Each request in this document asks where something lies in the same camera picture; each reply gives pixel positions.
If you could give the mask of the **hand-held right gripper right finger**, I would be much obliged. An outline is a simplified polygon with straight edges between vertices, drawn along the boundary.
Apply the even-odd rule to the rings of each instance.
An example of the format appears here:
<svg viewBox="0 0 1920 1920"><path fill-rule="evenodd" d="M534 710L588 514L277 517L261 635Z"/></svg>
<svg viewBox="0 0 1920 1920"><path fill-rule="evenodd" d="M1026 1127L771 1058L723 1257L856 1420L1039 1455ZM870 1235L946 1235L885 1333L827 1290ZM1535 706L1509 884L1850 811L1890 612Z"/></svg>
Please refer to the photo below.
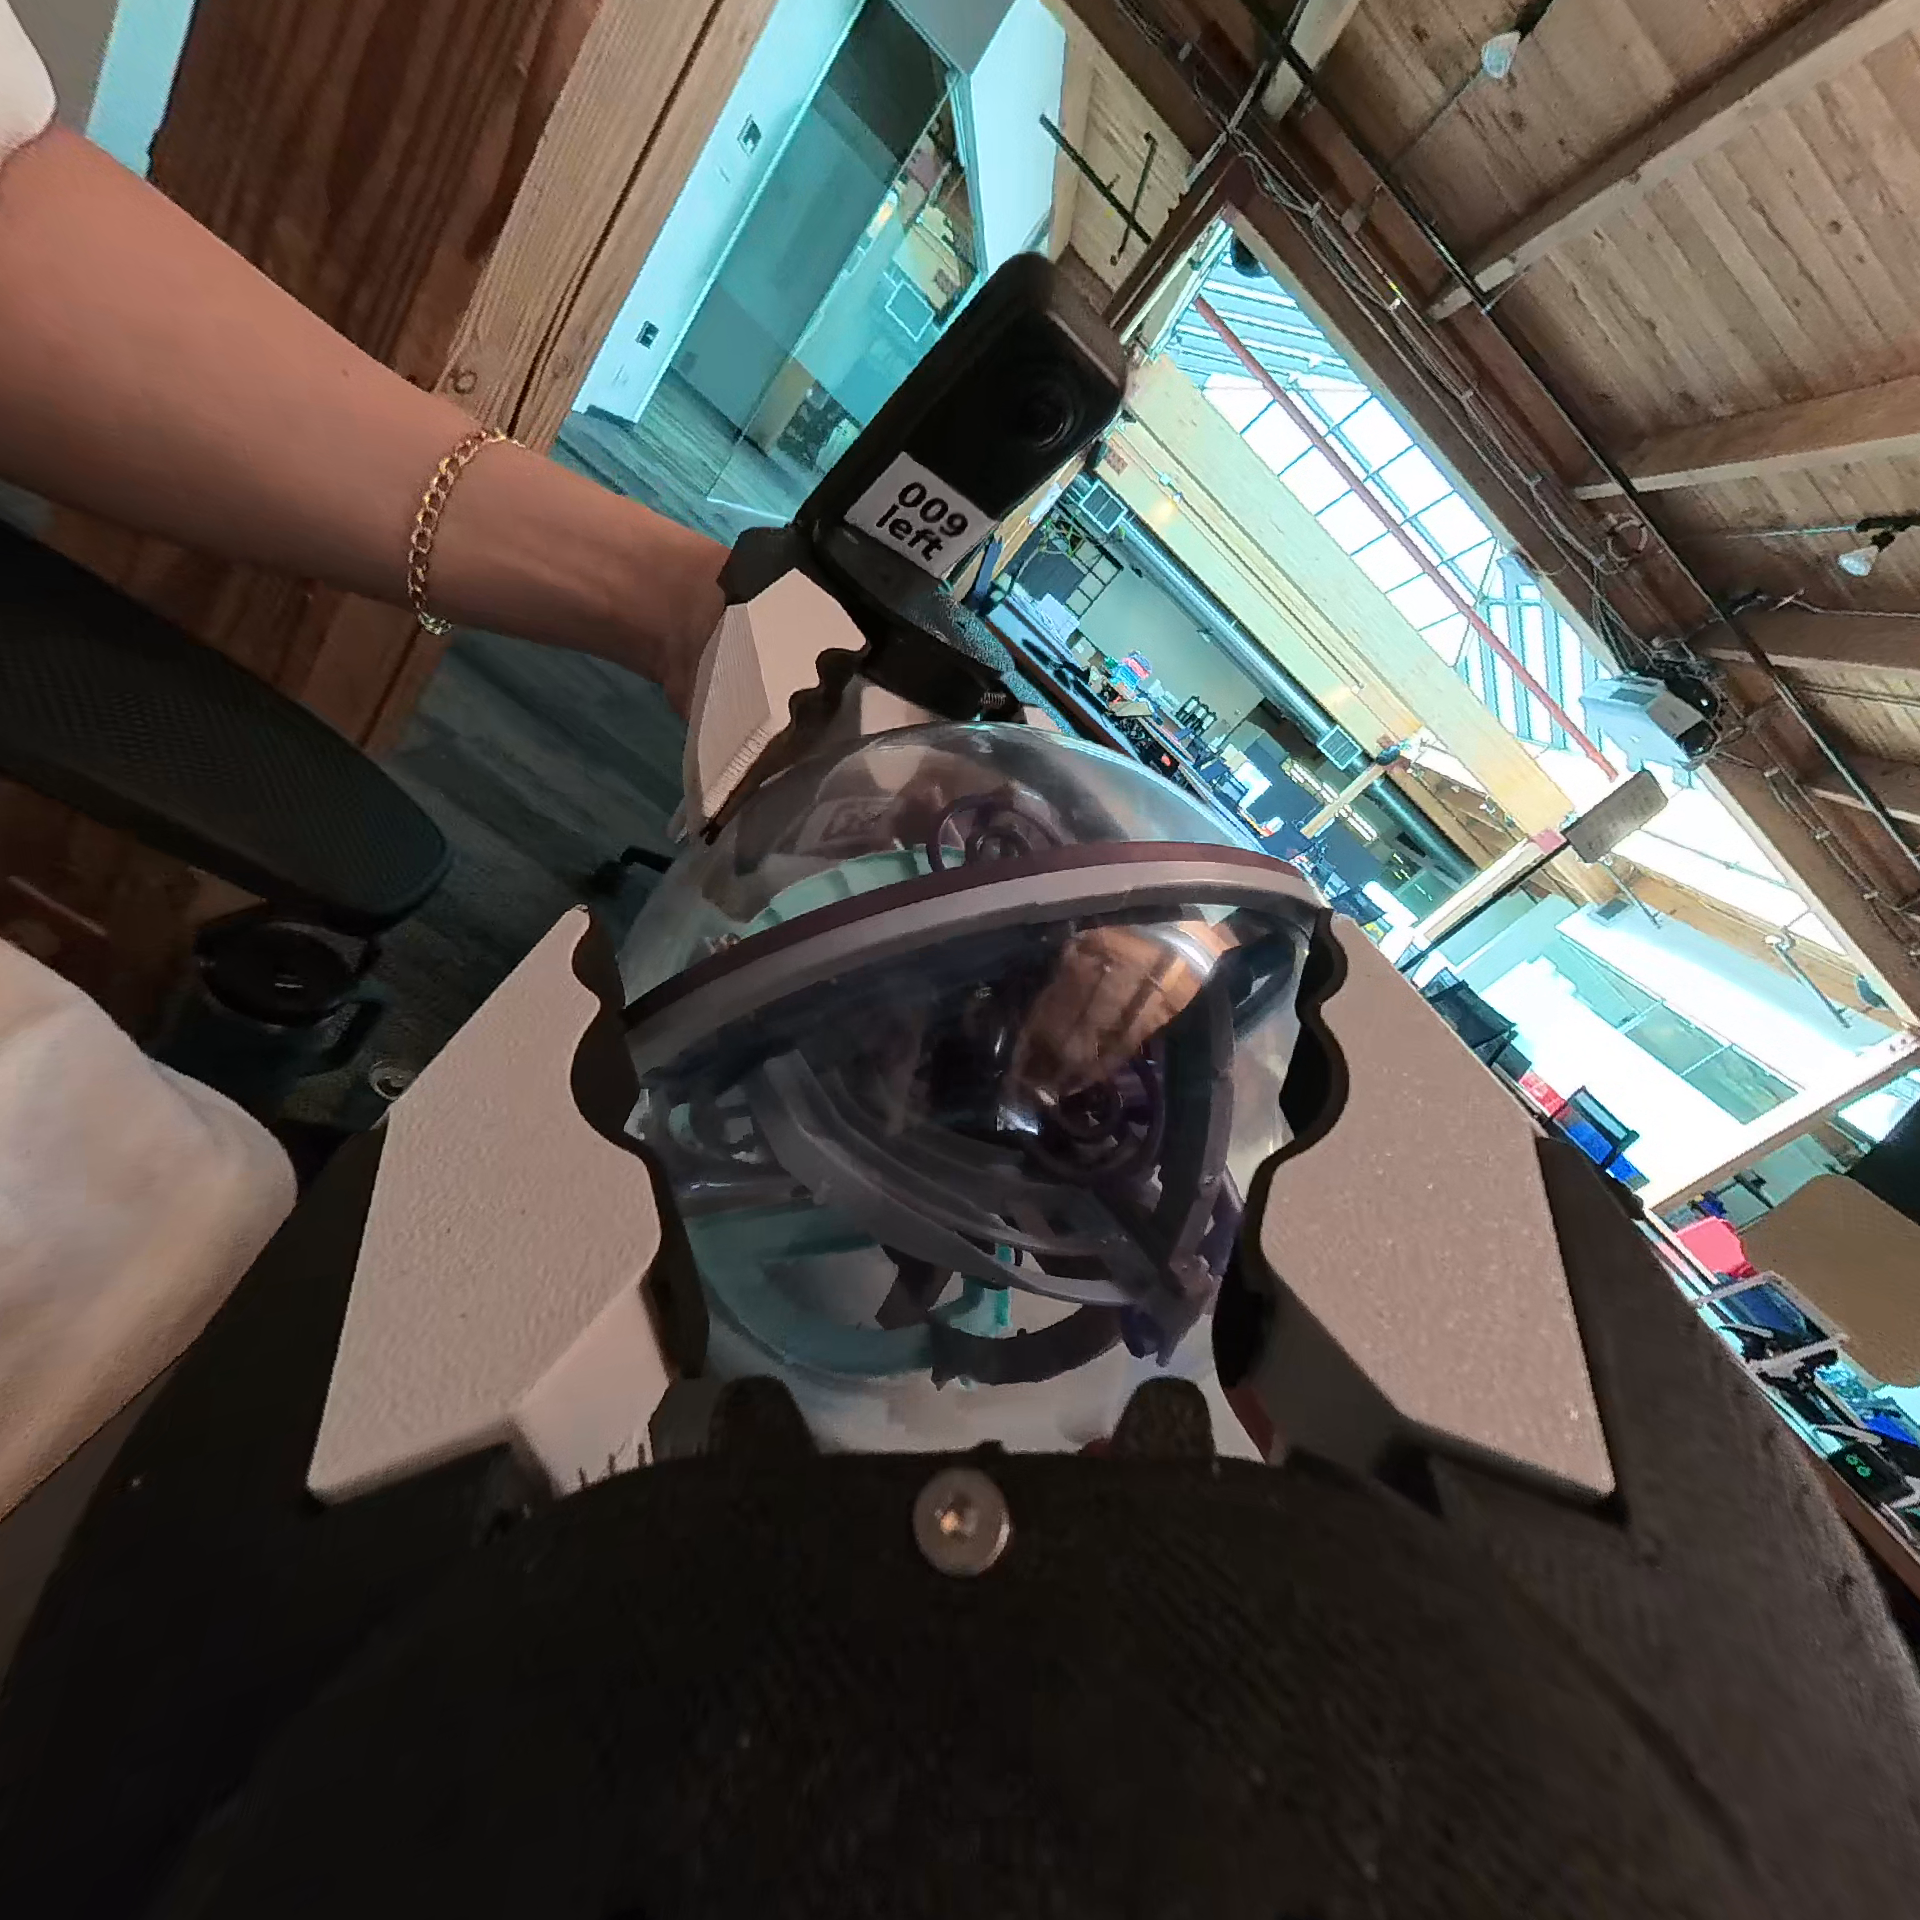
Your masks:
<svg viewBox="0 0 1920 1920"><path fill-rule="evenodd" d="M1274 1125L1231 1154L1215 1449L1368 1476L1440 1455L1616 1493L1541 1131L1331 910L1312 919Z"/></svg>

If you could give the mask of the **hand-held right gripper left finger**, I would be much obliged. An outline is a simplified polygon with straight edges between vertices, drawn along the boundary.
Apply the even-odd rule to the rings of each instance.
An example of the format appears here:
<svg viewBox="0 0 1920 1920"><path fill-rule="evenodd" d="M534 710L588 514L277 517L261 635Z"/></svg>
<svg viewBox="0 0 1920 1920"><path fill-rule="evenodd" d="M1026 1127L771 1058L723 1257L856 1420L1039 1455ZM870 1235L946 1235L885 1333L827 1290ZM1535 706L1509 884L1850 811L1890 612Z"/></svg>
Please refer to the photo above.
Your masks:
<svg viewBox="0 0 1920 1920"><path fill-rule="evenodd" d="M571 908L391 1106L306 1490L510 1449L558 1497L654 1461L668 1203L627 1131L613 946Z"/></svg>

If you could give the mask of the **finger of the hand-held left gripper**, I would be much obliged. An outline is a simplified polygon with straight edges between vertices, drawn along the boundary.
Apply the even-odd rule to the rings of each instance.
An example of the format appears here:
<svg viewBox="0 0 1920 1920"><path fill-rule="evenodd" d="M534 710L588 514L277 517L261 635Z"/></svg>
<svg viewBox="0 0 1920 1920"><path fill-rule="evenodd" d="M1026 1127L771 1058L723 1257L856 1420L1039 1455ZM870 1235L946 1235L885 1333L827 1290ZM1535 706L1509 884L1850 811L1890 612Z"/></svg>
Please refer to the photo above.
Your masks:
<svg viewBox="0 0 1920 1920"><path fill-rule="evenodd" d="M812 578L780 578L723 612L691 697L674 843L710 841L767 781L868 733L867 647Z"/></svg>

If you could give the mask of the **clear plastic maze ball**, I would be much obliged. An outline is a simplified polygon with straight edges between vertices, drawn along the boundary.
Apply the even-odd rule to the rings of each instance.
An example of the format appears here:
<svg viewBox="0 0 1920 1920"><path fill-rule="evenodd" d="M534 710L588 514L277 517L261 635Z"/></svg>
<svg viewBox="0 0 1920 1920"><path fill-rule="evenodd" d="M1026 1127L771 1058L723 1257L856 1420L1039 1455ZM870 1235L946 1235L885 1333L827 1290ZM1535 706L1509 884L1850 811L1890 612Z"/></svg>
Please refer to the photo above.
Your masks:
<svg viewBox="0 0 1920 1920"><path fill-rule="evenodd" d="M1326 900L1136 758L925 723L688 843L616 948L710 1324L836 1385L1173 1362L1292 1135Z"/></svg>

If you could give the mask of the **person's left hand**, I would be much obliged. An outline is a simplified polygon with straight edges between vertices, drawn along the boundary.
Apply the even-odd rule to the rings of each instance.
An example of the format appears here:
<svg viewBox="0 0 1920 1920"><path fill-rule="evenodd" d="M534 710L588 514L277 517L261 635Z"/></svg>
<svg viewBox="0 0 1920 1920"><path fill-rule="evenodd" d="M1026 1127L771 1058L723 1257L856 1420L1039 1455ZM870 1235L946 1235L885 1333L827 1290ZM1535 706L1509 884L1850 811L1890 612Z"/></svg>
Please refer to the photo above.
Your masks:
<svg viewBox="0 0 1920 1920"><path fill-rule="evenodd" d="M688 716L730 548L510 441L474 452L424 557L424 610L630 669Z"/></svg>

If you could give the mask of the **printed white shirt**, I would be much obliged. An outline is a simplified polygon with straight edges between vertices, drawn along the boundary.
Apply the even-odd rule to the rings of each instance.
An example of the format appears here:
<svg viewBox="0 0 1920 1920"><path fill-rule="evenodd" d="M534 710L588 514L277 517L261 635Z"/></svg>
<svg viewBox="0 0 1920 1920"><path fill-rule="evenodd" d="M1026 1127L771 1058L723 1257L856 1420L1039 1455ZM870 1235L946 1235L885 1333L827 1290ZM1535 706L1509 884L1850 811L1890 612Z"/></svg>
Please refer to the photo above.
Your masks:
<svg viewBox="0 0 1920 1920"><path fill-rule="evenodd" d="M3 946L3 1513L202 1334L298 1203L275 1135Z"/></svg>

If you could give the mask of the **tan divider panel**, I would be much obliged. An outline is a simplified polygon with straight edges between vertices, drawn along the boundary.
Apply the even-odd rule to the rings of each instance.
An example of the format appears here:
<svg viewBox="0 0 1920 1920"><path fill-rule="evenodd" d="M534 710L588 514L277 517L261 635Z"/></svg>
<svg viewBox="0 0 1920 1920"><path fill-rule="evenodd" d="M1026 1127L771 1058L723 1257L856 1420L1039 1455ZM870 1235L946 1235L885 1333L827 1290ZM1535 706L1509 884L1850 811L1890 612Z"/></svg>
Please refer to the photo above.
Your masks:
<svg viewBox="0 0 1920 1920"><path fill-rule="evenodd" d="M1742 1245L1850 1334L1916 1327L1918 1226L1850 1175L1802 1183L1742 1230Z"/></svg>

